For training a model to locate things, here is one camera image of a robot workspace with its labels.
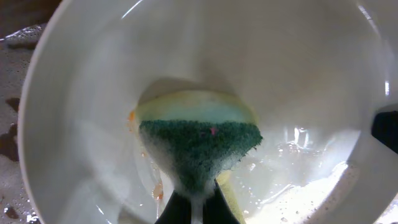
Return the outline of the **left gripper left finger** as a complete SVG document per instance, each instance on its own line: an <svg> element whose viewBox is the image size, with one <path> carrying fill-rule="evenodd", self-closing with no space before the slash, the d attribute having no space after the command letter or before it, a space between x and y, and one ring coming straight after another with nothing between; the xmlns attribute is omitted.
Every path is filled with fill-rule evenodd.
<svg viewBox="0 0 398 224"><path fill-rule="evenodd" d="M190 224L190 201L173 191L155 224Z"/></svg>

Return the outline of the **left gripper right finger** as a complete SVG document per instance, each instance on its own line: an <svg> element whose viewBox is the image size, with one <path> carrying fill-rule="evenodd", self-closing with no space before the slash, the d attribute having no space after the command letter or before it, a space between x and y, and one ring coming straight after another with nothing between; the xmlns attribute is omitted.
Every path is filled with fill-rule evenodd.
<svg viewBox="0 0 398 224"><path fill-rule="evenodd" d="M214 193L203 205L203 224L239 224L215 182Z"/></svg>

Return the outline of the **green yellow sponge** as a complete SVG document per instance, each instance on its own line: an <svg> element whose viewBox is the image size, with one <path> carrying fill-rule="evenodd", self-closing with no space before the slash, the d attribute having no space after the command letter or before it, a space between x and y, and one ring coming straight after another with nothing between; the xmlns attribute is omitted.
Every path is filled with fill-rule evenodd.
<svg viewBox="0 0 398 224"><path fill-rule="evenodd" d="M217 91L162 95L139 104L131 118L148 155L174 191L189 199L190 223L203 224L203 205L216 178L262 142L252 110Z"/></svg>

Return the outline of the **grey green plate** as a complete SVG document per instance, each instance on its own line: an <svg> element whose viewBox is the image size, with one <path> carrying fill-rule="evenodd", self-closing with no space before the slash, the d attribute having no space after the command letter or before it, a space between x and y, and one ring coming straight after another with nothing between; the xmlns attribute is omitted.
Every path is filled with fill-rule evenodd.
<svg viewBox="0 0 398 224"><path fill-rule="evenodd" d="M229 182L246 223L396 223L396 1L64 1L19 106L23 179L42 223L154 223L172 183L128 117L186 89L254 111L262 144Z"/></svg>

